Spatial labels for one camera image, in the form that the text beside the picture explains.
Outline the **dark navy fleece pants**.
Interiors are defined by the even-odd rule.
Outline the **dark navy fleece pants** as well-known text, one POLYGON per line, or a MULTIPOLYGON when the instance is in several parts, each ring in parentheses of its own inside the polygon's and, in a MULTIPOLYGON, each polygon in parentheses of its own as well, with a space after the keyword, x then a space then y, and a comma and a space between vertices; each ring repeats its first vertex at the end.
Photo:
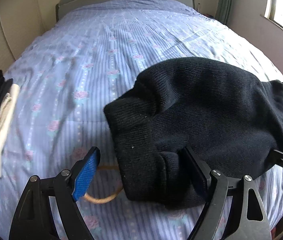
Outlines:
POLYGON ((170 59, 141 72, 104 108, 127 198, 167 209, 204 203, 182 152, 224 175, 258 178, 283 152, 283 82, 201 57, 170 59))

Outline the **folded white garment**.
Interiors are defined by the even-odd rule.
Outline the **folded white garment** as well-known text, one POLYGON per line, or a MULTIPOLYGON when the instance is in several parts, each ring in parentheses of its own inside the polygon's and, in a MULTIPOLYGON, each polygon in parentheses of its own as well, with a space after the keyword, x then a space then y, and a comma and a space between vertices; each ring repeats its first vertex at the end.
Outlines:
POLYGON ((2 151, 13 119, 19 92, 19 85, 13 84, 0 106, 0 178, 2 176, 2 151))

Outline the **cream sliding closet doors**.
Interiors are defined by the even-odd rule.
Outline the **cream sliding closet doors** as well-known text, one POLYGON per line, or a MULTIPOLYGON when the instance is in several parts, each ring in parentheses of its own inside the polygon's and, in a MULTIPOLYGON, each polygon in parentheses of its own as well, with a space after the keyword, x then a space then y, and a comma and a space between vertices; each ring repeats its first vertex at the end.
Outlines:
POLYGON ((0 69, 12 65, 44 32, 38 0, 0 0, 0 69))

